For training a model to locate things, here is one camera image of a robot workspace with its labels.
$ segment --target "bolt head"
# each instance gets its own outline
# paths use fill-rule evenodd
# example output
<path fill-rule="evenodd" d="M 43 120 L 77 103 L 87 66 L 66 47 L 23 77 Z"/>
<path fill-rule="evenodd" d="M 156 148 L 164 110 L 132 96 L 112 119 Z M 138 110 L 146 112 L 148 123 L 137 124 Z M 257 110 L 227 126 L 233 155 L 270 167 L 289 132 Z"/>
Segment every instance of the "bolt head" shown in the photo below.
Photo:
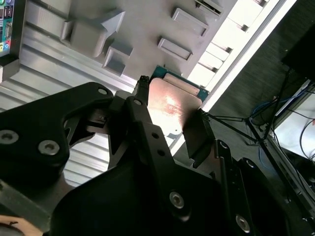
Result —
<path fill-rule="evenodd" d="M 12 130 L 0 131 L 0 144 L 9 145 L 19 140 L 19 135 Z"/>
<path fill-rule="evenodd" d="M 38 145 L 38 150 L 43 155 L 54 156 L 59 152 L 60 147 L 55 141 L 45 140 Z"/>
<path fill-rule="evenodd" d="M 139 101 L 139 100 L 137 100 L 137 99 L 134 99 L 134 101 L 133 101 L 135 104 L 137 104 L 137 105 L 142 105 L 142 102 L 141 101 Z"/>
<path fill-rule="evenodd" d="M 184 207 L 184 199 L 183 197 L 177 192 L 171 192 L 169 194 L 169 199 L 174 207 L 177 209 L 182 209 Z"/>
<path fill-rule="evenodd" d="M 254 165 L 254 163 L 253 163 L 251 160 L 246 160 L 246 163 L 247 163 L 250 167 L 255 168 L 255 165 Z"/>
<path fill-rule="evenodd" d="M 224 142 L 220 141 L 220 145 L 221 145 L 224 149 L 228 149 L 228 146 L 227 146 Z"/>
<path fill-rule="evenodd" d="M 247 222 L 247 220 L 240 216 L 240 215 L 236 215 L 235 217 L 236 223 L 237 225 L 245 232 L 245 233 L 250 233 L 251 232 L 251 228 L 249 223 Z"/>
<path fill-rule="evenodd" d="M 106 91 L 106 90 L 103 90 L 103 89 L 101 89 L 101 88 L 98 90 L 98 92 L 101 93 L 101 94 L 107 95 L 107 91 Z"/>

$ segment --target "blue cable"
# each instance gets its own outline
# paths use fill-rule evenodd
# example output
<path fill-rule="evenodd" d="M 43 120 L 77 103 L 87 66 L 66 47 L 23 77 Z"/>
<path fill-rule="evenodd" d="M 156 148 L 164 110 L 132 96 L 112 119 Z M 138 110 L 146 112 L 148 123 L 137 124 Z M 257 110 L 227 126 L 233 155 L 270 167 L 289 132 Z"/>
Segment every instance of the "blue cable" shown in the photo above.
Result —
<path fill-rule="evenodd" d="M 286 99 L 284 99 L 284 100 L 281 100 L 280 102 L 287 102 L 288 100 L 293 99 L 293 98 L 297 98 L 297 97 L 301 96 L 301 95 L 304 94 L 304 93 L 306 93 L 306 91 L 303 90 L 303 91 L 301 91 L 298 95 L 293 96 L 293 97 L 286 98 Z M 259 108 L 264 107 L 264 106 L 266 106 L 266 105 L 268 105 L 268 104 L 270 104 L 270 103 L 272 103 L 272 102 L 273 102 L 273 101 L 271 101 L 271 102 L 264 102 L 264 103 L 262 103 L 262 104 L 256 106 L 255 109 L 252 111 L 251 116 L 252 116 Z"/>

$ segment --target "metal frame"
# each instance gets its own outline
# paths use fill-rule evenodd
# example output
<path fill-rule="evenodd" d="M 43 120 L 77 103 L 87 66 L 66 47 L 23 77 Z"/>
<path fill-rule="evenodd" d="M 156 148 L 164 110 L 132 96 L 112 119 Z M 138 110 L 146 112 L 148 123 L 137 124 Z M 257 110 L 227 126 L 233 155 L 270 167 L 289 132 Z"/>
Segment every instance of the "metal frame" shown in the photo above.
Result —
<path fill-rule="evenodd" d="M 0 65 L 3 67 L 0 82 L 1 79 L 4 81 L 19 71 L 25 8 L 26 0 L 15 0 L 10 54 L 0 58 Z"/>
<path fill-rule="evenodd" d="M 236 120 L 235 117 L 224 117 L 225 120 L 233 120 L 236 122 L 244 122 L 251 130 L 254 135 L 254 138 L 245 134 L 244 132 L 236 129 L 232 125 L 224 122 L 222 119 L 217 118 L 216 116 L 208 114 L 208 116 L 219 123 L 225 125 L 231 130 L 237 132 L 238 134 L 244 136 L 245 138 L 255 142 L 258 146 L 260 146 L 265 152 L 267 158 L 273 165 L 280 179 L 282 180 L 284 186 L 288 190 L 291 198 L 295 201 L 299 209 L 301 210 L 302 218 L 305 219 L 312 229 L 315 229 L 314 217 L 315 217 L 315 193 L 311 190 L 311 188 L 307 185 L 304 178 L 301 174 L 294 168 L 288 157 L 283 153 L 280 148 L 276 145 L 275 141 L 268 135 L 269 132 L 266 131 L 263 137 L 259 135 L 256 128 L 253 126 L 252 122 L 249 118 L 238 118 Z M 289 175 L 290 179 L 294 181 L 294 184 L 299 188 L 303 197 L 309 206 L 306 206 L 299 196 L 294 191 L 290 180 L 287 178 Z"/>

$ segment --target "black monitor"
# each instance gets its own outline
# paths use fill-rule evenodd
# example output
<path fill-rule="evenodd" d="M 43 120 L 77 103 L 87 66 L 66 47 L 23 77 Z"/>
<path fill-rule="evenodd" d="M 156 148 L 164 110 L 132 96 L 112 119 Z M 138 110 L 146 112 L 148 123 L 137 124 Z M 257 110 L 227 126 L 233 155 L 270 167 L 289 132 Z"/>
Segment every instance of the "black monitor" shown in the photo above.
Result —
<path fill-rule="evenodd" d="M 294 69 L 297 73 L 315 81 L 315 25 L 294 45 L 283 58 L 282 62 Z"/>
<path fill-rule="evenodd" d="M 0 0 L 0 82 L 19 71 L 26 0 Z"/>

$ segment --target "gray surface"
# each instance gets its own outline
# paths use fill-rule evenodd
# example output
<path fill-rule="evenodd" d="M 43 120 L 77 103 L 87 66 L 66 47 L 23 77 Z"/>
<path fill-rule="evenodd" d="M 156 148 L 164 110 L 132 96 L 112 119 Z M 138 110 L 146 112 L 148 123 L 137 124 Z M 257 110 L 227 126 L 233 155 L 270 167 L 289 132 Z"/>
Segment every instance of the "gray surface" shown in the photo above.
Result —
<path fill-rule="evenodd" d="M 219 0 L 218 4 L 224 8 L 220 17 L 204 14 L 195 7 L 193 0 L 107 0 L 106 4 L 104 0 L 76 0 L 72 1 L 70 13 L 73 17 L 93 18 L 114 8 L 126 11 L 121 28 L 115 35 L 116 40 L 134 48 L 130 59 L 124 61 L 124 74 L 138 79 L 143 74 L 151 75 L 157 65 L 166 65 L 187 77 L 235 2 L 236 0 Z M 198 37 L 190 29 L 173 21 L 172 15 L 177 7 L 206 23 L 209 26 L 207 34 Z M 161 37 L 191 51 L 191 60 L 180 61 L 159 50 Z"/>
<path fill-rule="evenodd" d="M 198 36 L 204 36 L 209 28 L 207 24 L 189 15 L 187 12 L 180 8 L 176 8 L 172 19 L 179 24 L 182 24 L 187 29 L 192 30 Z"/>
<path fill-rule="evenodd" d="M 31 23 L 40 29 L 49 32 L 56 37 L 60 36 L 62 32 L 63 21 L 65 20 L 65 18 L 51 13 L 51 11 L 38 6 L 32 1 L 29 1 L 27 4 L 25 18 L 28 23 Z"/>
<path fill-rule="evenodd" d="M 64 16 L 67 16 L 72 0 L 38 0 L 37 2 L 44 3 Z"/>
<path fill-rule="evenodd" d="M 65 182 L 64 176 L 40 190 L 33 186 L 8 185 L 2 180 L 0 180 L 0 187 L 1 205 L 27 219 L 42 232 L 49 230 L 52 212 L 60 200 L 73 189 Z"/>
<path fill-rule="evenodd" d="M 101 53 L 107 30 L 100 23 L 93 21 L 76 21 L 71 34 L 70 48 L 86 55 L 97 58 Z"/>
<path fill-rule="evenodd" d="M 166 38 L 161 38 L 157 47 L 177 60 L 188 62 L 193 56 L 189 50 L 171 42 L 170 40 L 167 40 Z"/>
<path fill-rule="evenodd" d="M 114 41 L 108 47 L 103 66 L 116 75 L 122 76 L 126 66 L 121 61 L 124 58 L 130 58 L 132 51 L 132 47 Z"/>
<path fill-rule="evenodd" d="M 221 8 L 219 5 L 217 5 L 215 3 L 216 1 L 211 1 L 211 0 L 195 0 L 195 1 L 200 3 L 199 8 L 202 9 L 207 14 L 210 14 L 211 12 L 213 12 L 213 13 L 215 13 L 215 14 L 217 14 L 219 16 L 219 15 L 221 15 L 223 13 L 223 8 Z M 213 10 L 212 8 L 209 8 L 204 3 L 206 3 L 207 5 L 213 7 L 215 10 Z"/>

